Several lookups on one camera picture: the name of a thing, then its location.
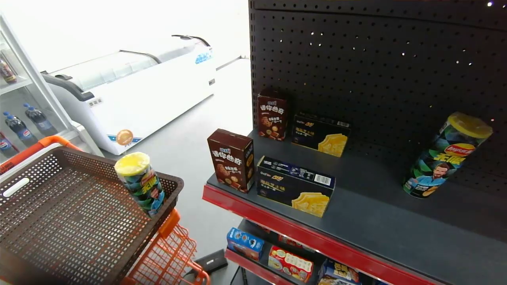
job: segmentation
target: white wall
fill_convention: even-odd
[[[15,0],[0,9],[40,71],[171,34],[204,38],[218,62],[249,53],[247,0]]]

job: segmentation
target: brown cookie box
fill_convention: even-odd
[[[218,182],[247,193],[254,183],[254,141],[218,129],[208,138]]]
[[[287,130],[287,96],[272,89],[264,89],[257,96],[257,129],[259,135],[284,140]]]

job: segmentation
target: chest freezer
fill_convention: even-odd
[[[212,95],[215,68],[206,41],[172,36],[43,77],[95,143],[119,155]],[[128,145],[120,133],[133,137]]]

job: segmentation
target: glass display fridge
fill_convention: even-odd
[[[102,156],[86,129],[72,121],[0,13],[0,163],[49,135]]]

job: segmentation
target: lay's chip can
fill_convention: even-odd
[[[130,196],[153,218],[167,197],[150,165],[150,157],[142,152],[127,154],[116,162],[115,171]]]
[[[429,197],[492,133],[481,119],[452,113],[405,177],[405,192],[417,198]]]

